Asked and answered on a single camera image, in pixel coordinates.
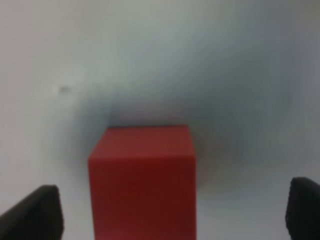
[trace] cube side face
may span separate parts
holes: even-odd
[[[195,240],[194,156],[89,160],[95,240]]]

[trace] cube top face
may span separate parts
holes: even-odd
[[[109,128],[90,156],[91,160],[194,157],[188,126]]]

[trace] white backdrop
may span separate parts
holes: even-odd
[[[60,188],[93,240],[87,157],[109,125],[188,123],[199,240],[289,239],[320,182],[319,1],[1,0],[0,213]]]

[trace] red cube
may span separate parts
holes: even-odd
[[[88,165],[95,240],[196,239],[196,157],[186,125],[109,128]]]

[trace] small dark spot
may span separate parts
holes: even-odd
[[[68,94],[72,91],[72,88],[70,86],[61,86],[58,88],[58,93],[61,95]]]

